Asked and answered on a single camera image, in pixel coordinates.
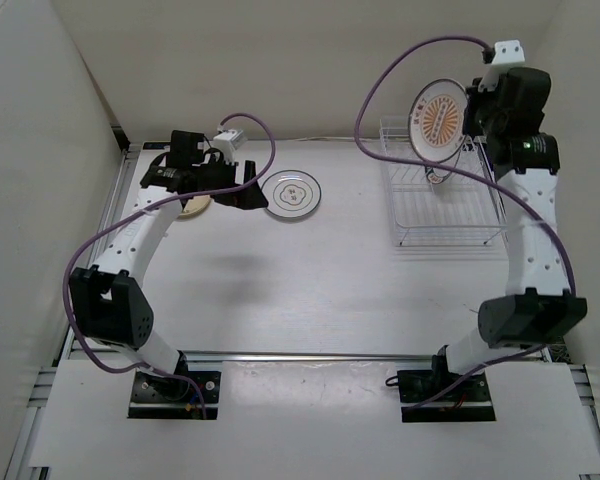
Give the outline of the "orange sunburst plate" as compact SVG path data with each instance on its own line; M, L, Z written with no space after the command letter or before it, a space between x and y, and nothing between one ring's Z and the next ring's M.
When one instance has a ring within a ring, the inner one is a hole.
M408 135L420 159L438 163L460 150L466 104L464 88L453 79L434 80L419 92L410 110Z

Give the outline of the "white plate purple rim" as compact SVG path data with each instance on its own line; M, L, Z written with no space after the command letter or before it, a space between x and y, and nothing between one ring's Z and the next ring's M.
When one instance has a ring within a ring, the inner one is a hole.
M322 200L322 188L314 176L301 170L282 170L262 185L266 212L281 221L300 221L313 215Z

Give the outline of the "beige floral small plate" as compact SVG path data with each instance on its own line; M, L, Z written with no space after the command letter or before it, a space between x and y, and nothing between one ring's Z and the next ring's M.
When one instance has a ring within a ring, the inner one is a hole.
M204 213L209 205L211 204L211 197L209 195L196 196L189 199L182 212L178 215L178 220L188 220L199 216Z

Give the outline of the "green rim white plate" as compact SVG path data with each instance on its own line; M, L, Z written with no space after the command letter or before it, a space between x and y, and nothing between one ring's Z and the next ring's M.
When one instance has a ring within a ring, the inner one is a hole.
M450 166L452 168L456 168L458 165L458 161L460 159L462 151L458 150L456 154L446 160L442 160L437 163L436 167L426 167L425 168L425 178L430 185L436 186L447 181L453 174L452 171L448 171L445 169L440 169L440 166Z

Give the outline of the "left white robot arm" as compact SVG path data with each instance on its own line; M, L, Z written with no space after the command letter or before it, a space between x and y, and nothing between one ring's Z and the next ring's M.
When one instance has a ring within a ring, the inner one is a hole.
M171 401L192 391L184 354L154 328L154 312L143 291L146 270L191 193L241 210L265 208L255 182L256 165L246 161L236 181L236 150L245 142L237 129L220 128L211 141L175 130L169 149L155 157L140 181L133 220L121 227L104 252L69 276L68 290L78 331L129 358L148 385Z

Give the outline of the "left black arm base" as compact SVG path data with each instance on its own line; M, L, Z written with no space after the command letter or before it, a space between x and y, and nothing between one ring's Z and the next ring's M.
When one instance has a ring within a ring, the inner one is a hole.
M137 371L128 406L130 419L216 420L221 386L220 371L189 371L186 375L200 389L199 395L186 381L164 379Z

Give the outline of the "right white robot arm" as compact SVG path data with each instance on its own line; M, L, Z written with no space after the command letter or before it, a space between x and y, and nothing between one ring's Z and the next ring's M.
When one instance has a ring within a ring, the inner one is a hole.
M456 397L470 376L541 350L587 314L557 235L558 143L540 130L550 89L547 72L513 67L494 87L475 80L468 90L463 129L486 140L505 208L508 278L502 296L481 303L477 327L433 357L435 398Z

